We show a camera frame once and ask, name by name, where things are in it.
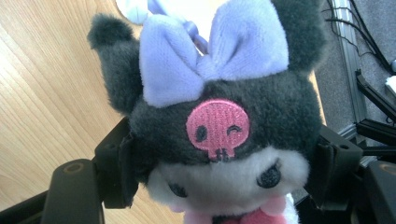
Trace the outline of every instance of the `kuromi plush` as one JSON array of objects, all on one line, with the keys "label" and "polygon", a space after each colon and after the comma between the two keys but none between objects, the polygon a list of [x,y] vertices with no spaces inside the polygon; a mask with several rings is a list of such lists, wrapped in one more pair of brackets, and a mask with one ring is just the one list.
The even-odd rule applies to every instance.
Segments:
[{"label": "kuromi plush", "polygon": [[182,24],[93,18],[111,105],[129,118],[131,174],[185,223],[298,223],[321,119],[308,75],[325,37],[320,0],[230,0],[207,54]]}]

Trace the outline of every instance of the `wooden floor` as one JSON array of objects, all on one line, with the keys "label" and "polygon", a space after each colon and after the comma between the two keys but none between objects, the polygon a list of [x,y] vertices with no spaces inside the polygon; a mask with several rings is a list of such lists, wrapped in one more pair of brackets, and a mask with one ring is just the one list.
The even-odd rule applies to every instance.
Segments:
[{"label": "wooden floor", "polygon": [[[49,187],[52,171],[93,150],[121,119],[86,40],[114,0],[0,0],[0,210]],[[106,223],[182,223],[142,188]]]}]

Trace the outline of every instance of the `black cable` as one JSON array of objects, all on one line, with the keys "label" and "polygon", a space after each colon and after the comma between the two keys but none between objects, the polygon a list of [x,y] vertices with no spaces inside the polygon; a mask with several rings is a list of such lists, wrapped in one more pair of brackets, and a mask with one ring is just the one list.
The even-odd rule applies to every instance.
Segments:
[{"label": "black cable", "polygon": [[[330,19],[326,19],[325,21],[330,21],[332,23],[332,32],[334,34],[336,34],[337,36],[345,39],[349,44],[354,46],[360,57],[365,55],[365,54],[367,54],[367,53],[374,55],[379,60],[379,62],[383,65],[385,70],[387,70],[389,73],[391,73],[394,76],[395,73],[392,71],[391,65],[388,63],[388,61],[386,60],[385,56],[381,52],[379,46],[375,43],[375,40],[373,39],[373,37],[371,36],[370,32],[368,31],[367,26],[364,23],[364,20],[362,19],[361,14],[359,13],[359,10],[358,10],[358,8],[356,6],[355,1],[354,0],[349,0],[349,1],[351,2],[352,6],[354,7],[354,10],[355,10],[356,14],[348,7],[333,7],[331,0],[327,0],[327,3],[329,5],[330,9],[325,9],[323,11],[330,10],[332,12],[332,16],[331,16]],[[345,21],[345,20],[341,20],[341,19],[337,18],[335,16],[335,13],[334,13],[334,11],[336,9],[347,10],[349,13],[351,13],[352,17],[357,21],[358,25],[356,25],[356,24],[354,24],[354,23],[352,23],[350,21]],[[358,46],[356,44],[353,44],[349,39],[347,39],[344,36],[341,36],[340,34],[338,34],[337,32],[334,31],[333,24],[334,24],[335,21],[348,24],[348,25],[352,26],[355,30],[357,30],[359,32],[359,34],[361,35],[361,37],[363,38],[363,40],[365,41],[365,43],[368,46],[370,51],[369,52],[365,52],[363,54],[360,54],[359,48],[358,48]]]}]

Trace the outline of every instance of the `pink skull emblem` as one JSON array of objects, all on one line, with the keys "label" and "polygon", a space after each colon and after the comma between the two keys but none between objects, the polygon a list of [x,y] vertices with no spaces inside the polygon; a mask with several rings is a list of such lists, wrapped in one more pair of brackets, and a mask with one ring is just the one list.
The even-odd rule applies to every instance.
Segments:
[{"label": "pink skull emblem", "polygon": [[228,100],[208,100],[195,107],[186,123],[192,144],[212,161],[225,161],[248,139],[249,120],[245,110]]}]

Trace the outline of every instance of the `pink tongue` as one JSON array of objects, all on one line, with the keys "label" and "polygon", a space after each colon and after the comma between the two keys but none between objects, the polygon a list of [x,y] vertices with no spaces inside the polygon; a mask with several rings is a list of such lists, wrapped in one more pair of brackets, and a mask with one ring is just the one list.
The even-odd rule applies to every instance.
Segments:
[{"label": "pink tongue", "polygon": [[260,209],[269,216],[278,216],[283,213],[286,207],[285,197],[277,197],[270,199],[268,202],[263,204]]},{"label": "pink tongue", "polygon": [[239,224],[287,224],[283,216],[269,216],[258,209],[242,217]]}]

